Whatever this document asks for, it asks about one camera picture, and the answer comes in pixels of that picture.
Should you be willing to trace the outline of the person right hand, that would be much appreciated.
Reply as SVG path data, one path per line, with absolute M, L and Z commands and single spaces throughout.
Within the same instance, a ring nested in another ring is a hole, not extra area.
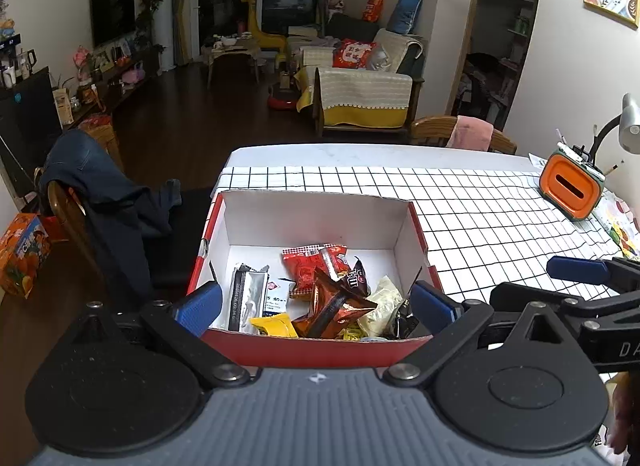
M 611 415 L 605 432 L 606 458 L 615 465 L 638 465 L 639 373 L 617 374 L 606 386 Z

